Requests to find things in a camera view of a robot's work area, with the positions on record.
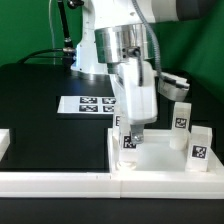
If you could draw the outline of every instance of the black table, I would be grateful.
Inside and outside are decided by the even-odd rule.
[[[212,148],[224,159],[224,105],[191,79],[191,125],[213,128]],[[12,143],[0,171],[108,172],[111,115],[57,114],[60,96],[113,96],[109,79],[80,80],[62,66],[0,68],[0,128]],[[158,95],[158,122],[171,128],[173,102]],[[0,223],[223,223],[223,200],[0,199]]]

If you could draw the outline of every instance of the white platform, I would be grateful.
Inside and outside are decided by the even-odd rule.
[[[208,172],[185,172],[187,153],[169,148],[170,131],[146,131],[135,171],[119,171],[108,131],[110,173],[0,173],[0,197],[224,199],[224,168],[210,152]]]

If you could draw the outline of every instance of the green wall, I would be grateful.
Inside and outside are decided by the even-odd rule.
[[[63,47],[56,3],[54,0],[56,47]],[[1,0],[0,65],[16,62],[29,53],[52,47],[48,4],[48,0]],[[156,30],[162,66],[190,72],[224,102],[223,12],[224,1],[218,0],[211,13],[202,20],[157,24]],[[77,44],[81,38],[81,11],[67,9],[67,13],[71,36]]]
[[[57,0],[53,0],[52,6],[56,47],[63,47],[63,35]],[[52,48],[48,7],[49,0],[1,0],[0,65],[16,62],[34,51]],[[81,39],[81,33],[76,32],[77,27],[78,31],[81,27],[80,9],[70,10],[66,6],[66,11],[68,13],[67,17],[71,36],[74,43],[77,44]]]

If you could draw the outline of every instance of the cable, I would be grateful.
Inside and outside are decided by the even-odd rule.
[[[132,0],[132,4],[135,8],[135,11],[137,12],[140,20],[142,21],[142,23],[144,24],[147,32],[149,33],[149,36],[152,40],[153,43],[153,47],[154,47],[154,53],[155,53],[155,66],[156,66],[156,70],[157,70],[157,75],[159,78],[163,79],[163,75],[162,75],[162,69],[161,69],[161,57],[160,57],[160,48],[159,48],[159,43],[157,40],[157,37],[153,31],[153,29],[151,28],[151,26],[149,25],[149,23],[147,22],[147,20],[145,19],[141,9],[139,8],[139,5],[137,3],[136,0]]]
[[[51,53],[51,52],[63,52],[62,48],[55,48],[55,49],[48,49],[48,50],[42,50],[42,51],[36,51],[32,54],[29,54],[28,56],[20,59],[17,63],[24,64],[28,59],[32,58],[33,56],[36,56],[38,54],[45,54],[45,53]]]
[[[146,18],[144,17],[138,3],[136,0],[132,0],[132,4],[135,8],[135,11],[137,12],[140,20],[142,21],[142,23],[144,24],[146,31],[149,33],[149,36],[152,40],[153,43],[153,47],[154,47],[154,53],[155,53],[155,66],[156,66],[156,71],[157,71],[157,75],[160,79],[162,79],[164,82],[169,83],[171,85],[176,86],[177,88],[183,88],[183,89],[189,89],[189,86],[186,84],[178,84],[176,82],[175,79],[169,78],[167,76],[164,76],[162,74],[162,68],[161,68],[161,56],[160,56],[160,47],[159,47],[159,43],[157,40],[157,37],[152,29],[152,27],[149,25],[149,23],[147,22]]]
[[[52,2],[53,0],[49,0],[49,24],[50,24],[50,31],[51,31],[51,41],[52,41],[52,48],[55,49],[55,33],[54,33],[54,27],[53,27],[53,21],[52,21]]]

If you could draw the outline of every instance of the metal cylinder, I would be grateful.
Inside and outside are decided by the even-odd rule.
[[[128,50],[133,47],[141,49],[142,60],[153,57],[151,43],[142,24],[98,29],[95,37],[99,63],[127,62]]]

